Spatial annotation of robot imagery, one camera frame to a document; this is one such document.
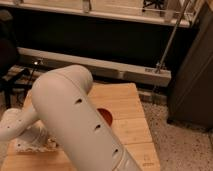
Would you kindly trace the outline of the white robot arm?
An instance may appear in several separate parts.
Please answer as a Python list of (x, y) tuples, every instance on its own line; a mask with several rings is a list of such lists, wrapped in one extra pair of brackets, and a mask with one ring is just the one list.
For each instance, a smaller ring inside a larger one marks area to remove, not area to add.
[(34, 124), (40, 121), (77, 171), (142, 171), (88, 99), (92, 84), (91, 72), (80, 65), (42, 74), (33, 83), (29, 107), (5, 111), (0, 141), (36, 140), (42, 130)]

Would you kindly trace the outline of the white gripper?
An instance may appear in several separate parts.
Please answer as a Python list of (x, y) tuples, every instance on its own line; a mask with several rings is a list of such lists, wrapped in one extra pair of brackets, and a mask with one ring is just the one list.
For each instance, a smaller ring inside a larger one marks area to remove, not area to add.
[(45, 126), (40, 122), (36, 122), (35, 124), (27, 127), (21, 135), (17, 139), (21, 139), (31, 142), (45, 142), (47, 141), (47, 148), (50, 150), (57, 150), (59, 148), (59, 144), (56, 142), (55, 138), (49, 138), (49, 133)]

